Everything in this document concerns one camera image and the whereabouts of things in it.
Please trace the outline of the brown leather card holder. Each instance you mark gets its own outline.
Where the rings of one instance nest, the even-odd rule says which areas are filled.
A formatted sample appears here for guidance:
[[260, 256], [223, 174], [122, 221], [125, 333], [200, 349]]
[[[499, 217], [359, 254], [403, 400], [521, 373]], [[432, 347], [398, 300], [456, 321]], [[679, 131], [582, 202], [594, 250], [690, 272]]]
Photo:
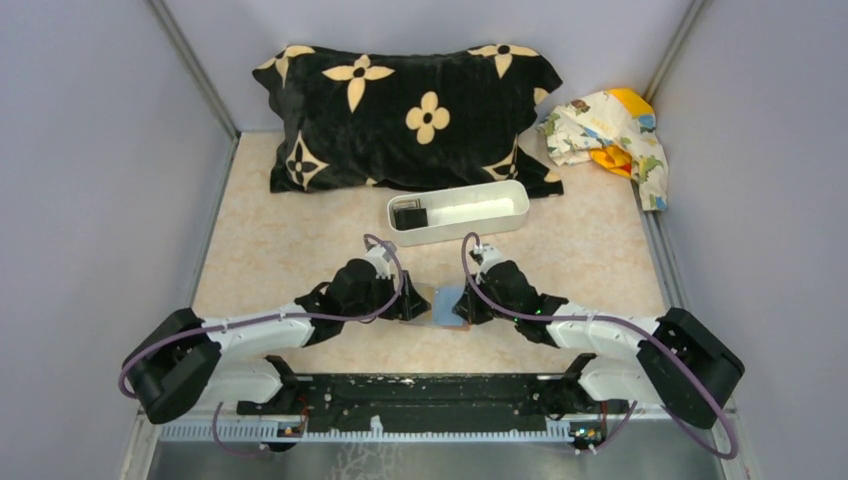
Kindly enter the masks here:
[[428, 302], [429, 307], [424, 313], [417, 314], [407, 321], [407, 326], [451, 331], [471, 329], [471, 325], [464, 318], [453, 312], [453, 307], [463, 294], [461, 285], [434, 286], [415, 283], [414, 288]]

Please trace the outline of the white oblong plastic bin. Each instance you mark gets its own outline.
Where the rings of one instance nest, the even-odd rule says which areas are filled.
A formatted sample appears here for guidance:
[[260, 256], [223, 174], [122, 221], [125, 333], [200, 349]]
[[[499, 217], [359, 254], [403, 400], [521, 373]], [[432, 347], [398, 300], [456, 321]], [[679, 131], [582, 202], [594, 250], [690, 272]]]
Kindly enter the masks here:
[[[398, 231], [392, 226], [389, 207], [405, 199], [421, 200], [428, 211], [427, 227]], [[461, 239], [469, 232], [488, 235], [514, 231], [524, 224], [529, 208], [525, 187], [507, 180], [395, 196], [387, 203], [386, 215], [392, 240], [411, 247]]]

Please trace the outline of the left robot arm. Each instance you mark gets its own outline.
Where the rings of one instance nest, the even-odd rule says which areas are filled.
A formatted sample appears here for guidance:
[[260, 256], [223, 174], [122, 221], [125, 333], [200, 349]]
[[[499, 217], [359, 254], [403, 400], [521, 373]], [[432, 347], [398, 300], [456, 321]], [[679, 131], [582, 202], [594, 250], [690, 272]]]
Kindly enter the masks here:
[[347, 323], [409, 321], [430, 308], [408, 271], [395, 278], [386, 263], [353, 259], [277, 310], [224, 319], [174, 311], [124, 360], [119, 386], [153, 424], [225, 405], [240, 415], [289, 413], [300, 388], [280, 350], [327, 341]]

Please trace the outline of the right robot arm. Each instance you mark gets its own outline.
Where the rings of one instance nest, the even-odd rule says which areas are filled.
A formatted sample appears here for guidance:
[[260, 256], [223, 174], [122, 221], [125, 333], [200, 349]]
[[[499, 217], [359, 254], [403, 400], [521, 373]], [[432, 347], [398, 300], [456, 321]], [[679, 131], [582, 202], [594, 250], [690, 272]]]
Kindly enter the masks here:
[[745, 373], [739, 357], [685, 309], [617, 317], [538, 292], [512, 260], [472, 259], [479, 269], [454, 313], [474, 325], [510, 320], [532, 343], [576, 351], [563, 385], [576, 412], [600, 401], [635, 401], [709, 429], [718, 419], [714, 409], [726, 405]]

